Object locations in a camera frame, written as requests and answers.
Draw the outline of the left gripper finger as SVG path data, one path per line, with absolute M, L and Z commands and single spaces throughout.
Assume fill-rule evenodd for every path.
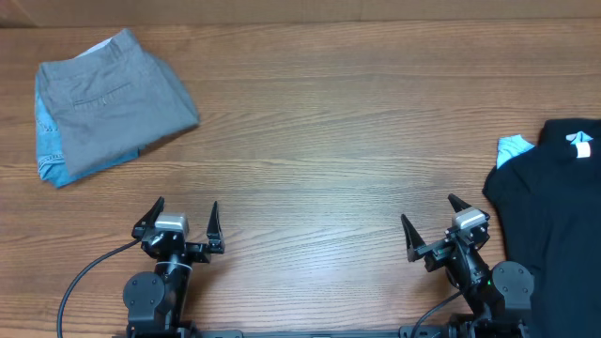
M 223 241 L 223 232 L 219 219 L 219 205 L 215 201 L 212 206 L 210 218 L 208 221 L 207 238 L 209 251 L 212 254 L 223 254 L 225 244 Z
M 141 239 L 147 229 L 152 229 L 160 214 L 164 210 L 164 198 L 160 196 L 153 207 L 133 226 L 131 236 Z

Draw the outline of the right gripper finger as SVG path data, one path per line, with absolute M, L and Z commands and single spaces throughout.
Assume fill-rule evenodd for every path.
M 414 262 L 423 258 L 426 247 L 424 240 L 405 214 L 401 215 L 401 223 L 406 239 L 408 261 Z
M 455 195 L 455 194 L 453 194 L 453 193 L 450 193 L 450 194 L 448 195 L 448 200 L 449 200 L 449 202 L 450 202 L 450 204 L 451 204 L 452 208 L 454 209 L 454 211 L 455 211 L 455 214 L 456 214 L 458 211 L 461 211 L 461 210 L 463 210 L 463 209 L 466 209 L 466 208 L 472 207 L 472 205 L 470 205 L 470 204 L 468 204 L 467 202 L 463 201 L 461 198 L 459 198 L 457 195 Z M 489 215 L 488 215 L 486 212 L 484 212 L 484 214 L 486 215 L 486 218 L 487 218 L 487 220 L 489 220 L 490 216 L 489 216 Z

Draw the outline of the black t-shirt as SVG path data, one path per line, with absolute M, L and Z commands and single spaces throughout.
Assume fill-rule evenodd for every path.
M 547 121 L 532 150 L 495 166 L 483 194 L 508 259 L 534 277 L 533 336 L 599 336 L 599 120 Z

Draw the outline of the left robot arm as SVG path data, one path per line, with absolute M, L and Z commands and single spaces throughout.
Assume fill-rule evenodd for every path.
M 208 264 L 214 254 L 224 253 L 217 203 L 212 206 L 206 243 L 188 241 L 187 216 L 166 212 L 164 204 L 159 198 L 131 231 L 156 264 L 152 271 L 133 275 L 124 286 L 129 337 L 199 337 L 195 324 L 182 319 L 193 264 Z

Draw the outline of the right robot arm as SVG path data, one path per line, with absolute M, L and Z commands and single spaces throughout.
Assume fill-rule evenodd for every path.
M 401 337 L 528 337 L 532 321 L 534 277 L 521 264 L 501 261 L 490 267 L 480 256 L 489 240 L 490 215 L 454 194 L 448 195 L 454 209 L 444 238 L 426 243 L 406 215 L 401 216 L 409 262 L 420 259 L 432 272 L 444 268 L 457 291 L 428 310 L 412 326 L 399 330 Z M 453 300 L 463 298 L 468 314 L 451 315 L 444 325 L 426 326 L 425 320 Z

